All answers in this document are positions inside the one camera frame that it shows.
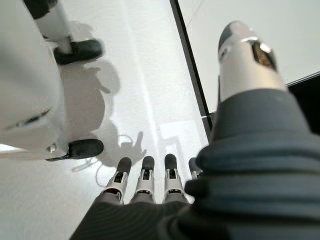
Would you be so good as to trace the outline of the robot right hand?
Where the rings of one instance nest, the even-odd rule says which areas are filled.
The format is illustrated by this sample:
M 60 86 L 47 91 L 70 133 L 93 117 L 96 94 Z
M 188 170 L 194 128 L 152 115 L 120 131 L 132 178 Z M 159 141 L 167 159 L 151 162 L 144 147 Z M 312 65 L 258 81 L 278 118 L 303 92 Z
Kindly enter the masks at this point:
M 155 161 L 144 157 L 131 201 L 131 160 L 122 158 L 71 235 L 73 240 L 317 240 L 320 138 L 283 84 L 272 49 L 240 21 L 218 44 L 219 91 L 212 142 L 189 160 L 182 184 L 164 158 L 155 202 Z

